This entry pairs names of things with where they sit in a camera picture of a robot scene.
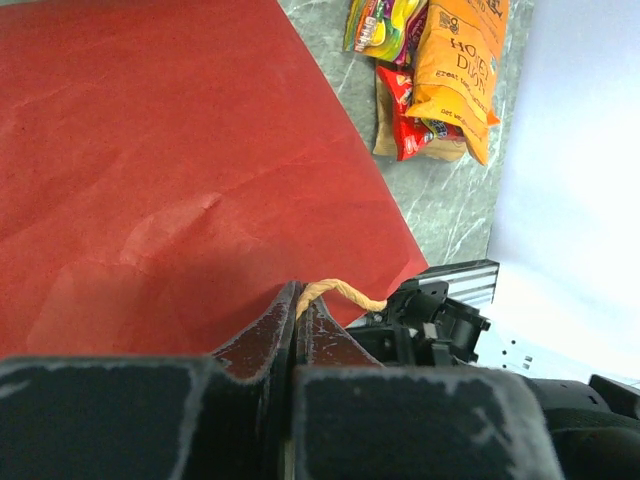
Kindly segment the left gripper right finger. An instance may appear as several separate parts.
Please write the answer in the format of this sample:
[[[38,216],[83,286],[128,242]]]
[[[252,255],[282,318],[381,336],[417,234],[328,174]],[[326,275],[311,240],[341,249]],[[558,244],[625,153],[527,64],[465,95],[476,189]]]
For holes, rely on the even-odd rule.
[[[385,367],[316,300],[297,322],[297,479],[559,479],[541,407],[514,374]]]

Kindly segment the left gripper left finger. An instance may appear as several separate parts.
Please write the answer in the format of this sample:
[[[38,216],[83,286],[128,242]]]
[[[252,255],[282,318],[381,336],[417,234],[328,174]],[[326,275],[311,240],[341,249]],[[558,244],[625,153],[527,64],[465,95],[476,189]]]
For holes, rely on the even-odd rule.
[[[214,352],[1,364],[5,479],[272,479],[298,300]]]

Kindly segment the red paper bag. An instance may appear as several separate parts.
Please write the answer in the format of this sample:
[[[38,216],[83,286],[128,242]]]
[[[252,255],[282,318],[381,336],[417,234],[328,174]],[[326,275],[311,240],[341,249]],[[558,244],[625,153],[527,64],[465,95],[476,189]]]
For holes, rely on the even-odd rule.
[[[199,354],[426,261],[274,1],[1,10],[1,353]]]

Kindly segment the red snack packet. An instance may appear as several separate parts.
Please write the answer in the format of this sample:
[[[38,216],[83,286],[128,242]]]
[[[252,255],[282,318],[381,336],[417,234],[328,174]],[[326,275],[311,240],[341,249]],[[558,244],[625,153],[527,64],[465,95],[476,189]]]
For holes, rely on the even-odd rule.
[[[388,90],[392,102],[392,131],[397,147],[397,161],[417,157],[418,151],[432,140],[422,119],[407,115],[413,93],[412,72],[378,62],[375,69]]]

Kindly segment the brown kettle chips bag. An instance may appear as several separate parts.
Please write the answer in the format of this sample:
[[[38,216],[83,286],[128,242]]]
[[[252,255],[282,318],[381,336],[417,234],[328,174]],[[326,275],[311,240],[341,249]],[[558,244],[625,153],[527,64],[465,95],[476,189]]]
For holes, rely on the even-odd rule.
[[[392,131],[392,102],[391,96],[379,78],[376,84],[377,104],[377,133],[372,153],[380,156],[397,156],[397,147]],[[460,160],[467,153],[467,146],[463,141],[434,139],[423,146],[418,156],[429,157],[446,162]]]

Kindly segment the yellow orange snack packet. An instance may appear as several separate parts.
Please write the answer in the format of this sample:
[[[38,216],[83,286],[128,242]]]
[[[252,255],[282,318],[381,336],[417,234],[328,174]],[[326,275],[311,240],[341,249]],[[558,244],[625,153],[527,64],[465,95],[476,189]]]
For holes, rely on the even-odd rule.
[[[439,0],[428,5],[416,51],[407,115],[458,126],[469,154],[489,163],[489,129],[509,18],[508,0]]]

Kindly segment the orange Foxs fruits candy bag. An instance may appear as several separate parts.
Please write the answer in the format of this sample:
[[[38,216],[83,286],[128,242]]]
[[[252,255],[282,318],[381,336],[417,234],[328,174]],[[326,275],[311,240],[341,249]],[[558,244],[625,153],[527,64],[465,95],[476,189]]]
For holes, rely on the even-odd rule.
[[[343,50],[404,66],[424,31],[427,0],[353,0]]]

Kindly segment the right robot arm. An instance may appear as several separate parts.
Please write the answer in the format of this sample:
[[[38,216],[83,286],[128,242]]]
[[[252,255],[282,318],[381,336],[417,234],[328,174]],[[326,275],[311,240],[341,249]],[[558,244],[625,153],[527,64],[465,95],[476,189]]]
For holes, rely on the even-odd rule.
[[[568,479],[639,476],[639,385],[550,352],[486,318],[440,279],[403,284],[347,328],[387,366],[485,367],[534,393]]]

